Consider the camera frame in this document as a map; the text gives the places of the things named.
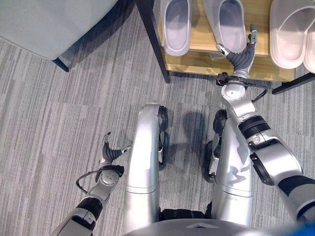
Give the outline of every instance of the shoe rack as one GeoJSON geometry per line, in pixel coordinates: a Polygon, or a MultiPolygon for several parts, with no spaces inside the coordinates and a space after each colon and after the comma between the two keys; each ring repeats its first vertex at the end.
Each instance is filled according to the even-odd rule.
{"type": "MultiPolygon", "coordinates": [[[[233,66],[222,58],[216,48],[202,0],[192,0],[191,40],[188,53],[173,57],[165,53],[161,18],[158,21],[158,36],[161,54],[167,71],[218,75],[231,74],[233,66]]],[[[272,0],[242,0],[247,35],[250,24],[258,29],[258,46],[250,72],[251,79],[290,82],[294,80],[294,69],[282,69],[273,64],[269,52],[269,13],[272,0]]]]}

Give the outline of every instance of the white slipper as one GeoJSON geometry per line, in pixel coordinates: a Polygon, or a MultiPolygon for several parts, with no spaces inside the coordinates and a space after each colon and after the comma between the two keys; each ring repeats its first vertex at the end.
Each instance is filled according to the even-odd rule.
{"type": "Polygon", "coordinates": [[[309,0],[273,0],[270,9],[270,54],[285,69],[297,68],[305,57],[307,31],[315,21],[309,0]]]}
{"type": "Polygon", "coordinates": [[[240,0],[203,0],[216,42],[235,53],[247,45],[244,9],[240,0]]]}
{"type": "Polygon", "coordinates": [[[315,73],[315,24],[309,28],[307,33],[306,52],[303,64],[310,72],[315,73]]]}
{"type": "Polygon", "coordinates": [[[161,0],[165,51],[182,56],[189,50],[191,30],[191,0],[161,0]]]}

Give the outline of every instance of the black wheel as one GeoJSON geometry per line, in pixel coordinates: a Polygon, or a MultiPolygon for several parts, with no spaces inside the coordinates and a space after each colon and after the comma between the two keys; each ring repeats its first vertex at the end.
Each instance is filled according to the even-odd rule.
{"type": "Polygon", "coordinates": [[[207,209],[206,209],[206,212],[205,212],[205,218],[206,219],[211,219],[211,209],[212,209],[212,202],[210,202],[207,205],[207,209]]]}
{"type": "Polygon", "coordinates": [[[205,157],[203,161],[203,177],[209,183],[214,183],[215,179],[209,174],[210,159],[212,155],[212,141],[206,145],[205,157]]]}
{"type": "Polygon", "coordinates": [[[159,130],[165,131],[168,127],[168,115],[167,115],[167,108],[165,106],[160,106],[158,109],[158,125],[159,130]]]}
{"type": "Polygon", "coordinates": [[[158,169],[160,171],[164,170],[164,168],[166,166],[168,146],[169,146],[168,134],[166,132],[164,132],[164,142],[163,142],[163,146],[162,146],[162,148],[163,148],[163,150],[162,150],[163,160],[162,160],[162,162],[159,162],[159,164],[158,164],[158,169]]]}
{"type": "Polygon", "coordinates": [[[213,120],[213,130],[220,136],[222,135],[226,119],[227,119],[226,110],[218,110],[215,119],[213,120]]]}

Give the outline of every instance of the striped carpet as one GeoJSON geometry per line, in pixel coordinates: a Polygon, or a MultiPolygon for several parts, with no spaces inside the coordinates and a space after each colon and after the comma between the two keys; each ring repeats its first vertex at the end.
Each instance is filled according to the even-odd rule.
{"type": "MultiPolygon", "coordinates": [[[[222,108],[215,78],[173,73],[165,84],[133,1],[122,0],[61,59],[52,62],[0,40],[0,235],[48,235],[83,197],[75,180],[97,167],[101,138],[132,143],[137,113],[149,102],[169,109],[170,149],[160,172],[161,208],[204,211],[212,185],[201,176],[212,121],[222,108]]],[[[299,68],[297,74],[306,73],[299,68]]],[[[270,89],[279,84],[258,82],[270,89]]],[[[259,90],[253,88],[249,96],[259,90]]],[[[315,177],[315,83],[256,107],[315,177]]],[[[116,163],[128,164],[126,154],[116,163]]],[[[125,177],[97,222],[95,235],[121,235],[125,177]]],[[[92,178],[83,181],[91,186],[92,178]]],[[[271,186],[253,175],[252,226],[291,222],[271,186]]]]}

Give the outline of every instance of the metal frame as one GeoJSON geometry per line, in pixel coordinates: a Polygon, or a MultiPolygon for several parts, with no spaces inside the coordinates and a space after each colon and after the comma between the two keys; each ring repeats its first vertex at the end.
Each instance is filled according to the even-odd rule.
{"type": "Polygon", "coordinates": [[[307,73],[291,82],[282,83],[281,86],[275,88],[272,90],[272,94],[280,94],[283,92],[286,92],[290,89],[294,89],[296,87],[299,87],[303,84],[306,84],[308,82],[315,81],[315,74],[313,73],[307,73]]]}
{"type": "Polygon", "coordinates": [[[69,72],[69,68],[59,58],[52,60],[52,62],[59,66],[65,72],[69,72]]]}
{"type": "Polygon", "coordinates": [[[155,20],[153,9],[152,9],[154,1],[152,0],[134,0],[134,1],[138,7],[142,22],[147,31],[149,40],[151,42],[151,46],[157,58],[157,62],[161,69],[164,80],[167,84],[169,84],[171,82],[170,77],[169,77],[169,71],[166,70],[166,67],[165,67],[165,61],[161,52],[161,42],[158,36],[158,28],[157,28],[156,20],[155,20]]]}

